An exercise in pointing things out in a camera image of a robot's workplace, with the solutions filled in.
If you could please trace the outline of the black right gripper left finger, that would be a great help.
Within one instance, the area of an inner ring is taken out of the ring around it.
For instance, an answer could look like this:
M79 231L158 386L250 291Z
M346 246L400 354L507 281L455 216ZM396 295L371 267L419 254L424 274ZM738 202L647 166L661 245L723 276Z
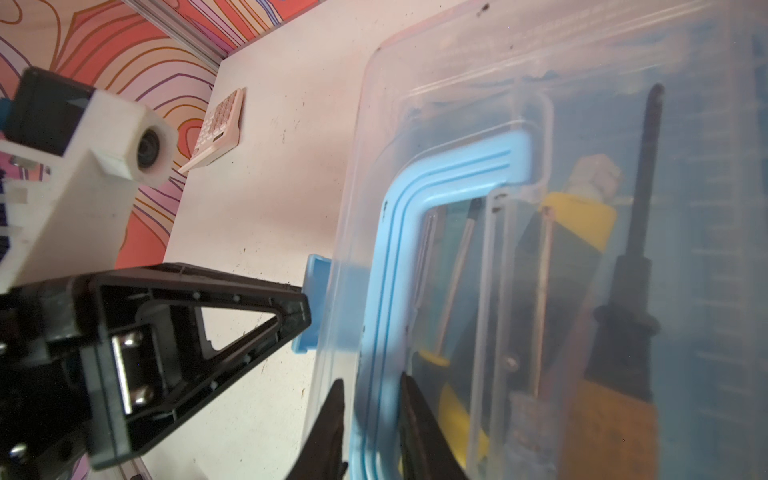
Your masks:
M342 458L344 393L343 380L335 380L287 480L339 480L344 477L348 468Z

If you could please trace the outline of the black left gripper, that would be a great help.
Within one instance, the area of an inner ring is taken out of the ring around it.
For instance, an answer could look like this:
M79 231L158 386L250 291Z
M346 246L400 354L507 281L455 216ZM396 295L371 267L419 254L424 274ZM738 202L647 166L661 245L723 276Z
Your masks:
M205 310L267 319L216 349ZM1 296L1 476L111 479L306 330L297 286L182 263Z

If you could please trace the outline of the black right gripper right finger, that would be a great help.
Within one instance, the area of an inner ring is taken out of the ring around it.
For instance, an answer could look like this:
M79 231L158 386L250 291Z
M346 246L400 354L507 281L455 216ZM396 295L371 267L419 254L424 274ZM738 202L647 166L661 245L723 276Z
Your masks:
M467 480L415 380L400 377L398 434L405 480Z

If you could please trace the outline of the small yellow handled screwdriver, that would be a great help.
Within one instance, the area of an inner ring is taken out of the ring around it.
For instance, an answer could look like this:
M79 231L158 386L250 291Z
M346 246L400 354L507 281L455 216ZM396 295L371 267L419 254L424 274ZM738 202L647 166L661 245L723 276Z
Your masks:
M470 445L482 212L481 198L428 211L413 298L410 374L461 467Z

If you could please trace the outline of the clear handled small screwdriver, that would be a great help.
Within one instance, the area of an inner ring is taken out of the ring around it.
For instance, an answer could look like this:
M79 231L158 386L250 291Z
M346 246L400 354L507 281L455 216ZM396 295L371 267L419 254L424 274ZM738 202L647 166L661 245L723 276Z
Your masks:
M518 479L554 479L549 406L540 400L549 271L555 213L543 207L536 264L535 296L532 309L528 384L525 393L510 396L512 412L509 449L511 468Z

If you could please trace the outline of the yellow black utility knife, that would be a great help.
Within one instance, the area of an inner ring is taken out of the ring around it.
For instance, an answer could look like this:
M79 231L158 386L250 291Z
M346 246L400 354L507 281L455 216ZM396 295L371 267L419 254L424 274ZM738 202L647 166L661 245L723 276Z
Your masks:
M513 250L511 284L502 290L509 312L489 319L480 345L475 326L467 327L452 352L450 379L464 405L477 354L501 371L510 390L545 396L611 238L622 176L606 154L582 157L564 189L548 193L530 216Z

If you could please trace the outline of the yellow black screwdriver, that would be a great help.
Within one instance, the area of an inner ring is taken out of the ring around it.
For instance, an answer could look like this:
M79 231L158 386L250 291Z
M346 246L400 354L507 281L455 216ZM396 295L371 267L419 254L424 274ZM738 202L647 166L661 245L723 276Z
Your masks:
M561 479L654 479L659 468L658 411L651 388L649 313L652 262L645 254L665 88L645 106L625 251L615 262L584 376L573 398L561 447Z

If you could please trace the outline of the blue plastic tool box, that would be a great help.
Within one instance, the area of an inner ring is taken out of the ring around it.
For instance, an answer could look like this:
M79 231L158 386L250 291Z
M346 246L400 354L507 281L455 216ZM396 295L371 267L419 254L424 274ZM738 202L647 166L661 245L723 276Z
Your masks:
M401 479L767 475L767 5L469 1L363 79L307 418Z

